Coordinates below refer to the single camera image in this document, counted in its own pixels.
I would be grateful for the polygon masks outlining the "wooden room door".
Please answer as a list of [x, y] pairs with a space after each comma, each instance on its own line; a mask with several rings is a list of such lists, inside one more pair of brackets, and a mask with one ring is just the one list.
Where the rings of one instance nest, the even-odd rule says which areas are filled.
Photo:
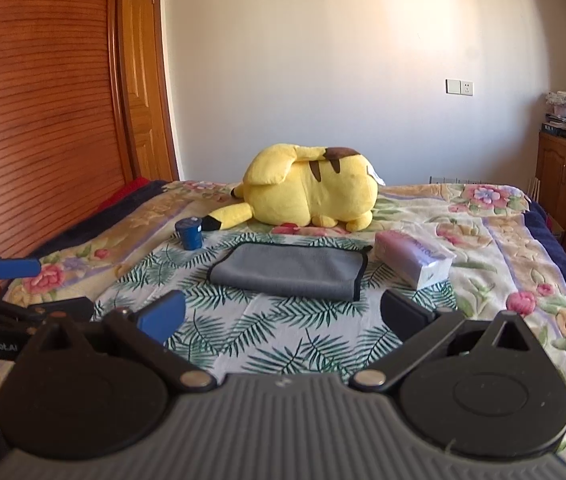
[[120, 45], [134, 172], [149, 180], [176, 180], [179, 174], [167, 96], [161, 0], [120, 0]]

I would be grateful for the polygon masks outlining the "pink white tissue pack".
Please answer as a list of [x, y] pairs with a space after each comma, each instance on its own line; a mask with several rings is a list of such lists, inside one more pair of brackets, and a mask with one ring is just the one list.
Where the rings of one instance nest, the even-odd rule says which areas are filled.
[[386, 230], [375, 234], [376, 258], [414, 290], [447, 281], [455, 255], [426, 232]]

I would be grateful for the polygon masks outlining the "wooden louvered wardrobe door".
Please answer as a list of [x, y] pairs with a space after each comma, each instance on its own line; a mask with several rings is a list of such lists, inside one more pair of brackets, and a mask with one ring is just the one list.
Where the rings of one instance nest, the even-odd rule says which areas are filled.
[[0, 257], [23, 257], [134, 177], [120, 0], [0, 0]]

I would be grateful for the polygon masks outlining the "red cloth on bed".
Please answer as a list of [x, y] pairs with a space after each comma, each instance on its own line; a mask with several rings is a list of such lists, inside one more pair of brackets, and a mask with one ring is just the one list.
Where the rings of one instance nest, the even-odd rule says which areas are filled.
[[149, 179], [138, 177], [134, 180], [126, 183], [122, 188], [117, 190], [113, 195], [108, 197], [104, 202], [100, 203], [97, 208], [97, 212], [101, 212], [105, 209], [112, 207], [113, 205], [119, 203], [121, 200], [126, 198], [128, 195], [144, 188], [149, 184]]

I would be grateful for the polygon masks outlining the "dark blue bed sheet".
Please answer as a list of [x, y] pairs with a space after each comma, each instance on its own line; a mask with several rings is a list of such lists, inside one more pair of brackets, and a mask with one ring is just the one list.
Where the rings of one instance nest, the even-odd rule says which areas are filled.
[[548, 228], [548, 214], [533, 200], [529, 210], [524, 213], [524, 220], [531, 236], [543, 246], [548, 256], [560, 269], [566, 283], [566, 252]]

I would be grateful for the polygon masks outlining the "blue cylindrical container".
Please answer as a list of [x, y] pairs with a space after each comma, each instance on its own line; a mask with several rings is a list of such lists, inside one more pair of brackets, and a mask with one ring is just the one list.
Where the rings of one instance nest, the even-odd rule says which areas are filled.
[[189, 217], [175, 223], [175, 233], [184, 250], [198, 250], [203, 247], [202, 219]]

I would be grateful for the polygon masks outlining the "floral bed blanket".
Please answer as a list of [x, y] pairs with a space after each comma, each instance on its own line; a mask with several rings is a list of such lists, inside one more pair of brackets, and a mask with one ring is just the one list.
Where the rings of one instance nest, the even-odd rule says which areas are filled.
[[[85, 296], [97, 315], [140, 308], [179, 289], [183, 325], [168, 347], [217, 378], [230, 373], [356, 370], [399, 346], [381, 319], [381, 298], [397, 292], [427, 310], [450, 308], [489, 321], [519, 314], [566, 382], [566, 252], [544, 211], [506, 185], [424, 184], [382, 188], [372, 222], [351, 233], [249, 220], [208, 232], [184, 249], [175, 226], [231, 203], [226, 184], [150, 184], [35, 252], [41, 272], [4, 292], [30, 307]], [[208, 270], [248, 242], [371, 248], [357, 301], [277, 297], [213, 284]], [[566, 437], [560, 449], [566, 460]]]

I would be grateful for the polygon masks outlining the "grey folded towel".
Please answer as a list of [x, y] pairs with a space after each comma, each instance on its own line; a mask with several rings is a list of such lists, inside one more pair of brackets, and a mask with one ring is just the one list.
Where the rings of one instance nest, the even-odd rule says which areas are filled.
[[270, 296], [358, 301], [369, 246], [242, 243], [207, 272], [210, 283]]

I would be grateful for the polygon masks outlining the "yellow Pikachu plush toy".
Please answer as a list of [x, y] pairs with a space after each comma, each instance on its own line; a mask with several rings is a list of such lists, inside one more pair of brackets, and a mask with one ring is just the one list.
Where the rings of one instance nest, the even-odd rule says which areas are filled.
[[352, 148], [274, 144], [253, 159], [231, 195], [235, 204], [202, 220], [204, 231], [232, 229], [251, 219], [348, 232], [366, 229], [385, 182]]

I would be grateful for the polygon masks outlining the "white wall socket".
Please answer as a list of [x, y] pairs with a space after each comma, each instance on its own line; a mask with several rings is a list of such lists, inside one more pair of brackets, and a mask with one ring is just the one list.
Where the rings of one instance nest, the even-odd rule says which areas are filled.
[[452, 96], [473, 96], [474, 84], [472, 81], [447, 79], [446, 92]]

